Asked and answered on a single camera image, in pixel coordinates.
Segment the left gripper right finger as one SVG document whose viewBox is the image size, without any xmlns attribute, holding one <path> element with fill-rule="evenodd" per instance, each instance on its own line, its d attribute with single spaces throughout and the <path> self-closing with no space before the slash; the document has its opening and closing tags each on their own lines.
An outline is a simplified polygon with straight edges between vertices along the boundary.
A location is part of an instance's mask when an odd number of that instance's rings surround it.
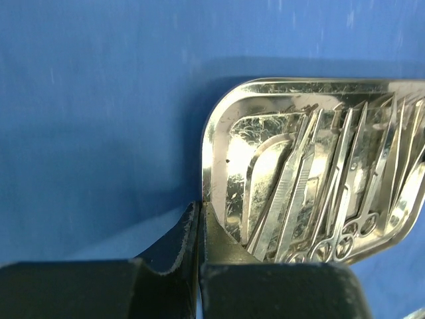
<svg viewBox="0 0 425 319">
<path fill-rule="evenodd" d="M 212 203 L 199 221 L 204 318 L 371 318 L 357 277 L 335 263 L 261 263 L 218 223 Z"/>
</svg>

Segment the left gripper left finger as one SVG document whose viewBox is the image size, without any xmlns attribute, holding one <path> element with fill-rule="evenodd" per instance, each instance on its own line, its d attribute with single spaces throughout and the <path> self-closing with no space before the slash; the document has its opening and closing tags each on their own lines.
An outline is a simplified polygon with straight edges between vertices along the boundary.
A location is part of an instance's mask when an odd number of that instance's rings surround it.
<svg viewBox="0 0 425 319">
<path fill-rule="evenodd" d="M 2 318 L 195 318 L 200 204 L 132 259 L 1 267 Z"/>
</svg>

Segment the steel surgical scissors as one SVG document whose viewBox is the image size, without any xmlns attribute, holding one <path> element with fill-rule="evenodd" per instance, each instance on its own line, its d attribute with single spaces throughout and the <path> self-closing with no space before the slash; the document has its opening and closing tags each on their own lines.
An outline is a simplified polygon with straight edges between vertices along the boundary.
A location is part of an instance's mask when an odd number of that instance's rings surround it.
<svg viewBox="0 0 425 319">
<path fill-rule="evenodd" d="M 314 246 L 307 254 L 309 261 L 342 261 L 353 248 L 354 236 L 344 233 L 343 229 L 351 198 L 352 181 L 349 174 L 358 135 L 366 122 L 367 109 L 368 103 L 364 102 L 346 114 L 335 148 L 327 189 L 323 193 L 325 201 L 319 211 L 325 234 L 319 238 L 319 231 L 314 231 Z"/>
</svg>

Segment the steel instrument tray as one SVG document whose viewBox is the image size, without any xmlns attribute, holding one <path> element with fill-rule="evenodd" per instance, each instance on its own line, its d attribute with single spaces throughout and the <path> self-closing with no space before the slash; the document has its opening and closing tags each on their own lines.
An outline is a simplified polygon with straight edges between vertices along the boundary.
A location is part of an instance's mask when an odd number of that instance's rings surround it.
<svg viewBox="0 0 425 319">
<path fill-rule="evenodd" d="M 424 206 L 424 82 L 260 78 L 207 121 L 203 199 L 252 258 L 352 264 Z"/>
</svg>

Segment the blue surgical cloth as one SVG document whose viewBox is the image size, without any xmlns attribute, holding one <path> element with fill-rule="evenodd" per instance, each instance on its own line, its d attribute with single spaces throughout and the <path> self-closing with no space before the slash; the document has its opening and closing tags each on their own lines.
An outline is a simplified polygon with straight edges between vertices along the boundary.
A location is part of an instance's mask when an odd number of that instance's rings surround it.
<svg viewBox="0 0 425 319">
<path fill-rule="evenodd" d="M 260 77 L 424 78 L 423 1 L 2 1 L 1 262 L 128 259 Z"/>
</svg>

